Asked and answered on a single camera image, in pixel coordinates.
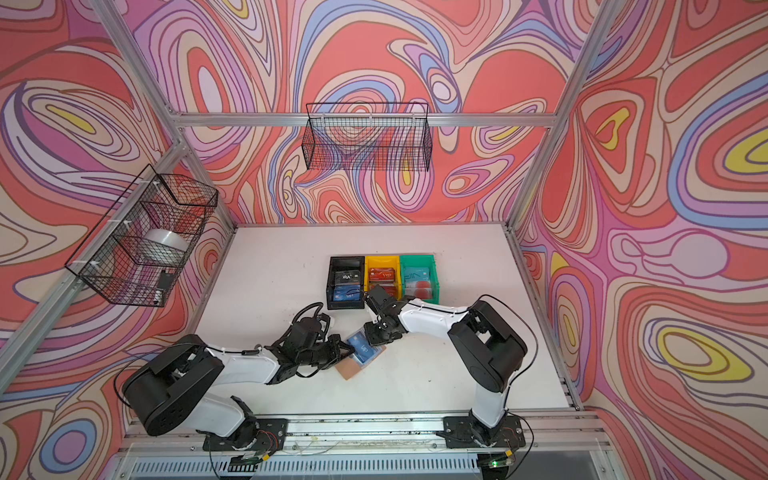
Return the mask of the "blue credit card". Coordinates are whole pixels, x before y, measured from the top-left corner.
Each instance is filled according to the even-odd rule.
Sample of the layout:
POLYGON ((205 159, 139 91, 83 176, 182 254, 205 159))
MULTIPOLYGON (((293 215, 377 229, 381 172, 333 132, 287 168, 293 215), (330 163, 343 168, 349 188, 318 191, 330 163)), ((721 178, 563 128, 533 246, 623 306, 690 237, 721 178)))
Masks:
POLYGON ((362 368, 370 364, 381 353, 379 347, 374 347, 369 343, 362 330, 351 335, 346 343, 355 347, 352 358, 362 368))

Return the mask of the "tan leather card holder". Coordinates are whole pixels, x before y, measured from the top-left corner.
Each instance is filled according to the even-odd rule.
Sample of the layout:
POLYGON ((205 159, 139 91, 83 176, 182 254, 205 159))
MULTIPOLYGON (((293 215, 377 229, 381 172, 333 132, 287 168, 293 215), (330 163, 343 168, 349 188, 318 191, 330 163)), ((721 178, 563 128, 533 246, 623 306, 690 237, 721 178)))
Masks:
POLYGON ((344 339, 344 343, 352 347, 353 351, 339 361, 335 369, 345 380, 360 373, 385 351, 384 346, 372 346, 369 343, 363 328, 344 339))

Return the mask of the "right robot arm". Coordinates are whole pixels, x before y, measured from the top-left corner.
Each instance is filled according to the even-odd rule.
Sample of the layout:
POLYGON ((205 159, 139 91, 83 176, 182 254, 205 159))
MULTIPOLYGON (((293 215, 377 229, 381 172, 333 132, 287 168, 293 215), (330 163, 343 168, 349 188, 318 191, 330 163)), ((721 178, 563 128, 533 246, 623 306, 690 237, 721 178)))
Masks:
POLYGON ((407 334, 423 334, 452 344, 475 382, 469 417, 487 430, 501 426, 509 390, 525 369, 528 345, 494 308, 504 303, 482 294, 469 306, 449 307, 423 300, 396 299, 376 286, 364 294, 372 320, 363 327, 371 346, 385 346, 407 334))

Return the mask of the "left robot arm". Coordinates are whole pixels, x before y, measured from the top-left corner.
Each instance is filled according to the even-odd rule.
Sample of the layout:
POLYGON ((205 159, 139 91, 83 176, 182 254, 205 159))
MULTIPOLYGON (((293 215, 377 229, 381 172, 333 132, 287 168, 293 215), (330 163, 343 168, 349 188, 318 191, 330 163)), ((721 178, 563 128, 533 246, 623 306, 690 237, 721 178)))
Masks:
POLYGON ((351 357, 355 347, 332 334, 332 317, 315 302, 300 310, 277 340, 266 346, 232 350, 214 347, 189 334, 132 373, 118 390, 121 401, 147 434, 178 427, 232 442, 238 449, 260 429, 250 407, 235 395, 212 390, 229 384, 278 385, 309 379, 351 357))

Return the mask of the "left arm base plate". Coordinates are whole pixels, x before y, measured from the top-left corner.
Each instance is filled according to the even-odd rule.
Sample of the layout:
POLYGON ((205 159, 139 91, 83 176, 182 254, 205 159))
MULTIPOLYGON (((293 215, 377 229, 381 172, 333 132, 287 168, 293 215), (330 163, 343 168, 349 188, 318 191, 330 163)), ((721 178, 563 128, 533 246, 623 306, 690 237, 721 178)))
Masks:
POLYGON ((286 418, 246 419, 230 436, 207 434, 206 452, 255 452, 273 454, 284 448, 289 421, 286 418))

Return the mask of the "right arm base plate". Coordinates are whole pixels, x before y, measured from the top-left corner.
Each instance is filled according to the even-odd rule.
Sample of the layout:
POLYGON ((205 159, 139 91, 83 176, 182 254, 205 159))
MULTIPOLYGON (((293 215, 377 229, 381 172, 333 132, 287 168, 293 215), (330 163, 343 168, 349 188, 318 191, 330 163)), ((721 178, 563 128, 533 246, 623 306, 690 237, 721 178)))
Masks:
POLYGON ((518 416, 505 413, 498 424, 488 427, 471 413, 446 416, 442 429, 435 432, 449 449, 505 448, 512 451, 524 447, 526 439, 518 416))

